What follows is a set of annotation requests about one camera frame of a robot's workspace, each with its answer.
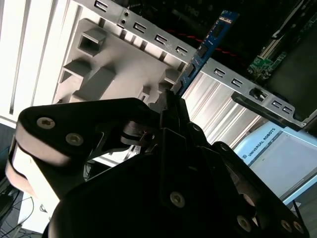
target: black cable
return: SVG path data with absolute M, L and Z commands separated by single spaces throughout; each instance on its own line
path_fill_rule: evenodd
M 21 203 L 21 202 L 23 202 L 23 201 L 25 201 L 25 200 L 28 200 L 28 199 L 30 199 L 30 198 L 32 198 L 32 197 L 24 198 L 23 200 L 21 200 L 21 201 L 15 203 L 13 206 L 15 207 L 15 206 L 18 205 L 19 203 Z
M 14 229 L 13 226 L 11 226 L 7 221 L 4 221 L 10 228 Z M 38 232 L 31 232 L 31 233 L 28 233 L 25 229 L 20 229 L 19 230 L 19 233 L 23 233 L 23 235 L 38 235 L 38 236 L 41 236 L 42 234 L 41 233 L 38 233 Z
M 21 226 L 26 220 L 28 220 L 28 219 L 30 218 L 30 216 L 33 214 L 33 211 L 34 211 L 34 201 L 33 201 L 33 198 L 32 198 L 32 197 L 30 197 L 30 198 L 31 198 L 32 204 L 33 204 L 33 208 L 32 208 L 31 214 L 30 214 L 23 222 L 21 222 L 21 223 L 19 223 L 18 225 L 16 225 L 13 229 L 11 229 L 10 231 L 8 231 L 6 234 L 4 234 L 4 235 L 3 235 L 2 237 L 0 237 L 0 238 L 5 237 L 7 234 L 9 234 L 9 233 L 11 233 L 12 231 L 14 231 L 18 226 Z
M 6 231 L 4 229 L 0 228 L 0 232 L 5 234 Z
M 15 199 L 13 200 L 11 207 L 14 206 L 14 202 L 17 200 L 19 194 L 20 194 L 20 191 L 18 192 L 18 194 L 16 195 Z M 10 208 L 7 210 L 7 212 L 5 212 L 5 213 L 0 217 L 0 221 L 8 214 L 8 212 L 10 211 Z
M 18 237 L 18 238 L 22 238 L 22 237 L 28 237 L 28 238 L 31 238 L 30 236 L 31 234 L 23 234 L 22 236 Z

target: screw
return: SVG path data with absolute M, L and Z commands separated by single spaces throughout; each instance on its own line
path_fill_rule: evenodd
M 52 129 L 55 126 L 55 121 L 51 118 L 39 118 L 36 124 L 43 129 Z
M 176 207 L 183 208 L 185 206 L 185 199 L 179 192 L 172 192 L 169 197 Z
M 287 221 L 282 220 L 282 221 L 281 221 L 281 225 L 282 225 L 282 227 L 283 227 L 285 230 L 287 230 L 288 232 L 292 232 L 292 228 L 291 228 L 291 226 L 288 224 Z
M 293 225 L 296 228 L 296 230 L 298 230 L 300 233 L 304 234 L 304 229 L 298 222 L 293 222 Z
M 227 146 L 226 146 L 226 145 L 224 145 L 224 144 L 221 144 L 221 148 L 222 148 L 223 150 L 225 150 L 225 151 L 227 151 L 227 150 L 228 150 Z
M 195 124 L 193 124 L 193 128 L 194 128 L 196 131 L 200 131 L 200 128 L 199 128 L 197 125 L 195 125 Z
M 70 145 L 80 146 L 84 143 L 84 139 L 79 134 L 69 133 L 66 136 L 66 142 Z
M 239 226 L 241 226 L 242 229 L 244 229 L 246 232 L 251 232 L 251 224 L 250 222 L 244 217 L 244 216 L 237 216 L 237 221 Z

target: red cable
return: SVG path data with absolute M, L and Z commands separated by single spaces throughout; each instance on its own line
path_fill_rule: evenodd
M 166 32 L 168 32 L 168 33 L 175 33 L 175 34 L 178 35 L 178 36 L 184 36 L 184 37 L 187 37 L 187 38 L 190 38 L 190 39 L 194 39 L 194 40 L 196 40 L 196 41 L 198 41 L 198 42 L 203 42 L 203 40 L 198 39 L 198 38 L 196 38 L 195 36 L 190 36 L 190 35 L 187 35 L 187 34 L 184 34 L 184 33 L 177 33 L 175 30 L 166 30 Z M 245 64 L 243 63 L 243 60 L 242 60 L 240 57 L 238 57 L 236 54 L 234 54 L 234 53 L 232 53 L 232 52 L 230 52 L 230 51 L 224 51 L 224 50 L 222 50 L 222 48 L 216 48 L 216 51 L 221 51 L 223 54 L 228 54 L 228 55 L 230 55 L 230 56 L 236 57 L 236 58 L 240 61 L 240 63 L 241 63 L 243 66 L 245 66 Z

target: white panel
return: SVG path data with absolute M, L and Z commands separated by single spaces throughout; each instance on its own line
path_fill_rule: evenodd
M 315 146 L 282 133 L 250 168 L 278 197 L 281 197 L 290 189 L 305 183 L 309 176 L 316 173 L 316 154 Z
M 15 116 L 32 103 L 51 6 L 51 0 L 31 1 L 17 77 L 13 111 Z
M 88 8 L 82 8 L 82 12 L 80 14 L 79 20 L 88 19 L 96 24 L 99 23 L 100 16 L 94 11 L 89 10 Z
M 0 40 L 0 114 L 7 116 L 18 62 L 25 0 L 4 2 Z
M 39 75 L 34 106 L 48 105 L 53 101 L 60 69 L 78 14 L 78 5 L 75 2 L 71 1 L 67 5 L 68 2 L 65 0 L 58 1 Z
M 0 116 L 0 123 L 6 126 L 12 127 L 13 129 L 15 129 L 16 127 L 15 121 L 10 120 L 8 118 L 1 117 L 1 116 Z

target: rectangular slot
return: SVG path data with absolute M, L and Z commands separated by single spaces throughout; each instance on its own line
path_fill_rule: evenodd
M 108 6 L 107 6 L 106 4 L 104 4 L 104 3 L 100 2 L 100 1 L 98 1 L 98 0 L 95 1 L 94 6 L 95 6 L 96 8 L 98 8 L 98 9 L 100 9 L 100 10 L 103 11 L 103 12 L 107 12 Z
M 236 79 L 236 78 L 234 78 L 231 83 L 232 83 L 233 85 L 237 86 L 238 88 L 240 88 L 241 85 L 242 85 L 242 82 L 239 81 L 239 80 Z
M 135 147 L 136 147 L 135 145 L 131 146 L 131 149 L 130 149 L 130 151 L 131 151 L 131 152 L 134 152 L 134 150 L 135 150 Z
M 204 57 L 206 52 L 208 51 L 208 47 L 205 46 L 204 44 L 201 44 L 200 47 L 198 48 L 198 56 L 200 58 Z
M 167 39 L 160 35 L 156 35 L 155 40 L 161 43 L 162 45 L 165 45 L 165 43 L 167 42 Z
M 211 32 L 212 36 L 217 38 L 223 29 L 224 29 L 224 24 L 217 24 Z
M 286 112 L 287 114 L 291 114 L 292 109 L 288 108 L 288 107 L 284 107 L 283 111 Z
M 138 30 L 138 31 L 141 32 L 141 33 L 144 33 L 145 30 L 147 29 L 145 26 L 141 25 L 141 24 L 138 23 L 138 22 L 134 23 L 133 28 L 136 29 L 136 30 Z
M 277 107 L 277 108 L 281 108 L 281 106 L 282 106 L 282 104 L 279 103 L 278 101 L 272 102 L 272 105 L 275 106 L 275 107 Z
M 186 56 L 186 53 L 188 52 L 186 49 L 184 49 L 184 48 L 182 48 L 182 47 L 180 47 L 180 46 L 176 47 L 176 51 L 177 51 L 179 54 L 181 54 L 182 56 Z
M 218 75 L 220 78 L 223 78 L 225 76 L 225 72 L 223 72 L 221 69 L 218 69 L 216 68 L 214 71 L 213 71 L 214 74 Z
M 195 69 L 196 68 L 193 64 L 188 66 L 188 68 L 186 69 L 186 72 L 187 72 L 189 78 L 193 75 L 193 73 L 195 72 Z

